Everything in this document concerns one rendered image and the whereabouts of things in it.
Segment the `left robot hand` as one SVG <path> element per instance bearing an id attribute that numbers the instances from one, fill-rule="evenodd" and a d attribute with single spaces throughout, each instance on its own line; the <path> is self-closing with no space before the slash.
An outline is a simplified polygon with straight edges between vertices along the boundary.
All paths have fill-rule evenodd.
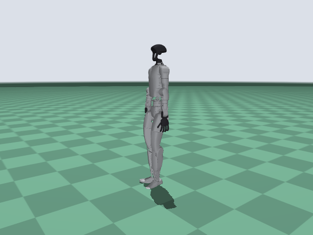
<path id="1" fill-rule="evenodd" d="M 161 122 L 160 122 L 160 124 L 158 125 L 157 128 L 159 128 L 159 126 L 161 125 L 160 132 L 162 131 L 162 129 L 163 129 L 162 132 L 166 132 L 166 131 L 169 130 L 169 121 L 168 121 L 168 119 L 167 119 L 168 116 L 167 116 L 167 117 L 164 117 L 164 116 L 163 116 L 163 111 L 161 112 L 161 118 L 162 118 L 162 120 L 161 120 Z M 165 130 L 164 130 L 164 129 L 165 129 Z"/>

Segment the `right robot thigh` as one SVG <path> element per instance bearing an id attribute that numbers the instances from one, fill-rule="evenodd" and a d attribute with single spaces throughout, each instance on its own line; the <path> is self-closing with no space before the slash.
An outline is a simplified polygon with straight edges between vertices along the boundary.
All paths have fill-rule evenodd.
<path id="1" fill-rule="evenodd" d="M 144 139 L 146 142 L 146 145 L 148 149 L 152 152 L 152 147 L 151 147 L 151 128 L 152 128 L 152 122 L 154 118 L 151 115 L 151 111 L 146 112 L 145 118 L 144 118 L 144 123 L 143 123 L 143 133 L 144 133 Z"/>

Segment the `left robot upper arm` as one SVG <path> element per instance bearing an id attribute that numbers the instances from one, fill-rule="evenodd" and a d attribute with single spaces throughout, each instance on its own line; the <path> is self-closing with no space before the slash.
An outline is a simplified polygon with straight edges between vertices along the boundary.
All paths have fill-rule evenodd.
<path id="1" fill-rule="evenodd" d="M 163 89 L 167 89 L 168 90 L 168 86 L 169 86 L 169 67 L 167 66 L 160 66 L 159 67 L 159 74 L 161 75 L 161 84 L 162 84 L 162 88 L 159 89 L 158 93 L 160 96 L 163 96 Z"/>

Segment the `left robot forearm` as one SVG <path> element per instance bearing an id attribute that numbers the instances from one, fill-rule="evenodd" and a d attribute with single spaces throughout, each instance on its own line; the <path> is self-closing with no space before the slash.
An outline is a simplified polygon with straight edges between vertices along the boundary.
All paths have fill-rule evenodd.
<path id="1" fill-rule="evenodd" d="M 168 100 L 169 100 L 169 93 L 168 90 L 165 88 L 163 89 L 163 96 L 161 97 L 161 111 L 163 111 L 163 116 L 168 116 Z"/>

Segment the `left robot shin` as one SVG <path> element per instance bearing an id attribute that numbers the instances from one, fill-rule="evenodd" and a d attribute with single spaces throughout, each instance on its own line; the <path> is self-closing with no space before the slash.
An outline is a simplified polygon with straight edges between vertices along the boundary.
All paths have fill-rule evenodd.
<path id="1" fill-rule="evenodd" d="M 152 151 L 152 168 L 153 168 L 153 175 L 155 178 L 154 181 L 156 180 L 156 182 L 159 182 L 162 162 L 163 162 L 163 148 L 160 147 L 156 154 L 154 151 Z"/>

